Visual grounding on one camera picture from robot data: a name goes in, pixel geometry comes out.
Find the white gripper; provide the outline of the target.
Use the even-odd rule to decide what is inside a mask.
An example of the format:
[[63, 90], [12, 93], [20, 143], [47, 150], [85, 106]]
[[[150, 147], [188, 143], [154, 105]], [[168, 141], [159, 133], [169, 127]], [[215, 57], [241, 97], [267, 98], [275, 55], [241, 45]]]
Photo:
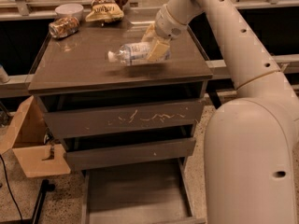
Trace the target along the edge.
[[141, 39], [142, 42], [150, 42], [152, 40], [147, 60], [149, 62], [160, 60], [170, 48], [169, 39], [178, 38], [186, 29], [187, 26], [185, 24], [179, 23], [171, 16], [167, 5], [163, 5], [156, 14], [155, 23], [149, 25]]

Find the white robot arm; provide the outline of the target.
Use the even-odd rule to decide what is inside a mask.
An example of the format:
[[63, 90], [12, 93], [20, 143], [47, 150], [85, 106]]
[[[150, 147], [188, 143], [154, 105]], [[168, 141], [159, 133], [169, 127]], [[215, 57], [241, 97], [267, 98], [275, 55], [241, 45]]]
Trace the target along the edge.
[[206, 126], [207, 224], [298, 224], [292, 151], [299, 99], [231, 0], [169, 0], [144, 37], [153, 62], [204, 13], [237, 97]]

